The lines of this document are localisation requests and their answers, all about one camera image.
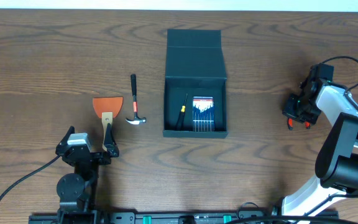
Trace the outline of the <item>red handled pliers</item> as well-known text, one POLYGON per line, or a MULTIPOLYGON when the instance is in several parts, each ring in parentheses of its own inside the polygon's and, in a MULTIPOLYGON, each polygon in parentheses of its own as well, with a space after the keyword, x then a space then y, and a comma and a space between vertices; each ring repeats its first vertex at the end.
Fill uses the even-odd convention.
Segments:
POLYGON ((306 129, 311 129, 311 123, 309 123, 308 121, 288 118, 287 119, 287 127, 288 127, 289 130, 293 130, 293 123, 294 122, 303 123, 305 125, 306 129))

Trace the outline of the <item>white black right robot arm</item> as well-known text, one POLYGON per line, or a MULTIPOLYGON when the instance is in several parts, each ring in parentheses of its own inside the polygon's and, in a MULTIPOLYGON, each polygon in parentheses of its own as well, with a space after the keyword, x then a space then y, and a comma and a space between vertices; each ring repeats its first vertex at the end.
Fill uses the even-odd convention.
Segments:
POLYGON ((316 216, 330 205, 358 198, 358 104, 341 85, 309 81, 290 98, 291 118, 324 113, 330 130, 315 163, 315 174, 294 194, 283 198, 279 214, 316 216))

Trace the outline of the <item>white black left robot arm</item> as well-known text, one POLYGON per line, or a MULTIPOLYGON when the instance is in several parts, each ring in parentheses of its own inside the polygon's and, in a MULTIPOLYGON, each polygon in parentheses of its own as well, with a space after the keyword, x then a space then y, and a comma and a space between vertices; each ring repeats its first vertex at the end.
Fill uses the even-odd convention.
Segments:
POLYGON ((109 223, 107 212, 96 208, 96 188, 99 166, 110 165, 113 157, 119 156, 119 149, 112 135, 112 124, 107 124, 101 152, 91 152, 86 133, 75 133, 72 126, 57 145, 55 153, 62 161, 74 168, 57 184, 60 197, 59 223, 109 223))

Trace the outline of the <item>precision screwdriver set case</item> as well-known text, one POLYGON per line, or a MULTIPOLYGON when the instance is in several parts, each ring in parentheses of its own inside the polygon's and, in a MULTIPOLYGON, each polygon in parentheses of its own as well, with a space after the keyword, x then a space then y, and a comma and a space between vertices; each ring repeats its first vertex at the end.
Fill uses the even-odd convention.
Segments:
POLYGON ((214 100, 211 96, 194 96, 192 101, 193 131, 213 132, 214 100))

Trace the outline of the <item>small black claw hammer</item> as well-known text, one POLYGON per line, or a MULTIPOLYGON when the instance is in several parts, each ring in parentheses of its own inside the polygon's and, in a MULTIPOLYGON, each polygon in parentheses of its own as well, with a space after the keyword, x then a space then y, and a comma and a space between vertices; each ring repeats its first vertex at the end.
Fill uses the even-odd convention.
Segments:
POLYGON ((126 121, 132 125, 144 124, 147 122, 146 118, 140 118, 138 115, 136 74, 131 74, 131 90, 134 117, 132 119, 126 118, 126 121))

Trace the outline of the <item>orange scraper wooden handle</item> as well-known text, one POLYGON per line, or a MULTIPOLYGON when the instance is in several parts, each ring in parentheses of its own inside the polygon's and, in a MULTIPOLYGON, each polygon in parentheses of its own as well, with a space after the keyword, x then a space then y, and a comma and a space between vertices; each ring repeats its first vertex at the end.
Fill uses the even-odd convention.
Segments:
POLYGON ((92 103, 94 112, 98 118, 101 119, 105 134, 107 124, 113 124, 114 118, 119 114, 122 108, 123 97, 116 96, 93 98, 92 103))

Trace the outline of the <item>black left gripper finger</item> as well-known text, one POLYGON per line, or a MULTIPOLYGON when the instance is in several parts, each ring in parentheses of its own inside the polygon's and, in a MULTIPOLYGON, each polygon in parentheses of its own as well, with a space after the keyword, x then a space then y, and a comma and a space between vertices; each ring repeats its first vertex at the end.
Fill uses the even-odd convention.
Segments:
POLYGON ((70 126, 62 140, 57 144, 57 152, 66 152, 67 150, 69 150, 70 146, 68 145, 68 139, 70 135, 74 133, 75 128, 73 126, 70 126))
POLYGON ((119 148, 112 135, 112 124, 108 123, 104 134, 103 146, 106 148, 110 157, 119 157, 119 148))

